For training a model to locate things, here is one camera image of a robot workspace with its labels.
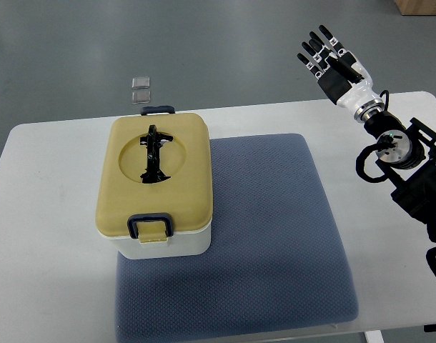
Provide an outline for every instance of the concrete floor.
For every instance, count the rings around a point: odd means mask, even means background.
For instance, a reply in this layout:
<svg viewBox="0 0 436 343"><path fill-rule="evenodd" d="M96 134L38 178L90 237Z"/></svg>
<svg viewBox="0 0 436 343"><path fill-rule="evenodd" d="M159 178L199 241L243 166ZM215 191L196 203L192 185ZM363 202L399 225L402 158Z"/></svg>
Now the concrete floor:
<svg viewBox="0 0 436 343"><path fill-rule="evenodd" d="M134 76L151 77L150 105L177 110L324 99L296 58L320 24L376 92L436 96L436 16L401 16L392 0L0 0L0 155L17 124L137 113ZM436 342L422 327L383 337Z"/></svg>

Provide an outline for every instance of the gray seat cushion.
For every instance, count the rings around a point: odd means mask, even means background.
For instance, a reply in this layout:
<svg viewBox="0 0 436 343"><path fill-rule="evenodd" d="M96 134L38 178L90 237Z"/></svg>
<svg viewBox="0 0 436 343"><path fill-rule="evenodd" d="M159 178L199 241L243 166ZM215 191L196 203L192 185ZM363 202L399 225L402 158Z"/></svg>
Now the gray seat cushion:
<svg viewBox="0 0 436 343"><path fill-rule="evenodd" d="M119 342L178 342L347 322L352 275L299 134L214 139L212 244L189 257L119 254Z"/></svg>

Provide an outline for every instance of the black mount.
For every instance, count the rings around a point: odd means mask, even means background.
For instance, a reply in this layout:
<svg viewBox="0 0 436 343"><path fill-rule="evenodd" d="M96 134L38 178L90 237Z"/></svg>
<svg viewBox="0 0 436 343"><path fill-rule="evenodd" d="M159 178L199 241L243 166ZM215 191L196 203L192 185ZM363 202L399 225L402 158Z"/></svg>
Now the black mount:
<svg viewBox="0 0 436 343"><path fill-rule="evenodd" d="M430 148L428 161L407 180L390 164L381 160L375 163L396 186L396 190L391 193L392 199L411 217L426 224L430 240L436 243L436 133L416 118L410 122L412 125L406 133Z"/></svg>

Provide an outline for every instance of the robotic arm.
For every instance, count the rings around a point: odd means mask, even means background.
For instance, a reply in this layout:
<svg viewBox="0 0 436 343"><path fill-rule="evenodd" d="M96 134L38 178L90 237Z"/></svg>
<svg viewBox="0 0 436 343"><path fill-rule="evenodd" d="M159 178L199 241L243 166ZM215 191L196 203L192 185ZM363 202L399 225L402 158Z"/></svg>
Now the robotic arm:
<svg viewBox="0 0 436 343"><path fill-rule="evenodd" d="M357 174L367 182L377 183L389 179L396 190L392 199L411 217L426 224L427 233L436 243L436 133L416 118L406 129L398 118L388 112L389 92L377 95L372 90L372 78L358 59L346 50L339 40L323 25L319 30L326 43L310 32L308 43L302 47L310 59L298 54L299 60L310 70L317 83L336 105L346 108L356 121L364 123L367 133L376 143L364 148L356 161ZM407 180L395 169L412 169L427 161ZM372 178L365 173L365 160L376 152L381 177Z"/></svg>

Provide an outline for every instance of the small transparent square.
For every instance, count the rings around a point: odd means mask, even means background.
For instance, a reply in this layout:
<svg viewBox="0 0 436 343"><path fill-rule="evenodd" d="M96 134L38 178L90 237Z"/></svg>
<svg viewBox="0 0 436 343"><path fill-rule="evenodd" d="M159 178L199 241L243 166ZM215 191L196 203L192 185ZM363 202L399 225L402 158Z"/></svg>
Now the small transparent square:
<svg viewBox="0 0 436 343"><path fill-rule="evenodd" d="M151 94L150 91L133 91L132 92L132 103L133 104L145 104L150 102Z"/></svg>
<svg viewBox="0 0 436 343"><path fill-rule="evenodd" d="M139 76L132 79L132 89L149 88L149 77Z"/></svg>

